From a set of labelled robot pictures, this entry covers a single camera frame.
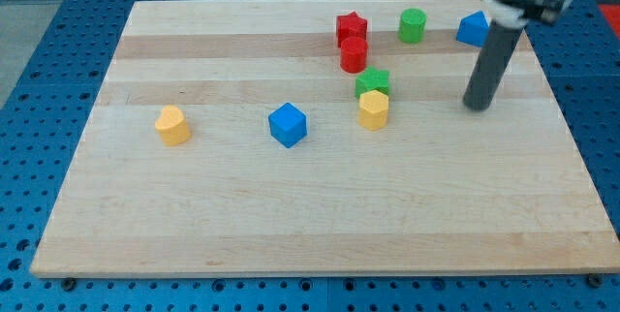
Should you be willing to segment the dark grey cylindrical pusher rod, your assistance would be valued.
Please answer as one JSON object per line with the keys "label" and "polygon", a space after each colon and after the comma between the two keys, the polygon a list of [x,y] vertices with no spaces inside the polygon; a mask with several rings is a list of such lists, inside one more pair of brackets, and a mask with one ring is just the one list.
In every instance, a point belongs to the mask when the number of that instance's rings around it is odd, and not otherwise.
{"label": "dark grey cylindrical pusher rod", "polygon": [[491,22],[463,95],[467,109],[484,111],[490,107],[522,32],[522,27],[509,28]]}

